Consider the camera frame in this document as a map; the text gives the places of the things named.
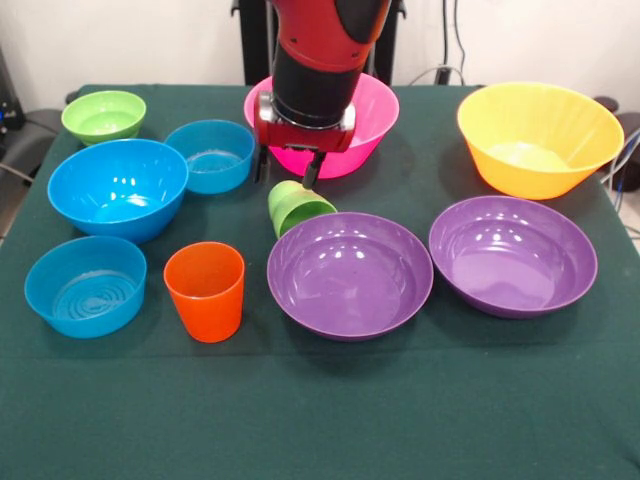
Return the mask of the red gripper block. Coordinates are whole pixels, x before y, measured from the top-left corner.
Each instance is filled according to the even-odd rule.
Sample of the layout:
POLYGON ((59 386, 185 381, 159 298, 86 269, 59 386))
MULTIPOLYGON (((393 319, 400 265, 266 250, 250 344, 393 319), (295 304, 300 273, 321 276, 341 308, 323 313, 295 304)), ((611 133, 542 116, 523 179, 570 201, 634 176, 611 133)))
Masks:
POLYGON ((257 142, 257 158, 253 182, 258 184, 266 176, 266 146, 313 151, 313 158, 302 180, 304 189, 316 184, 321 167, 329 152, 344 152, 352 141, 356 127, 356 108, 350 103, 337 124, 327 127, 306 127, 282 116, 275 108, 274 95, 259 91, 254 99, 253 130, 257 142))

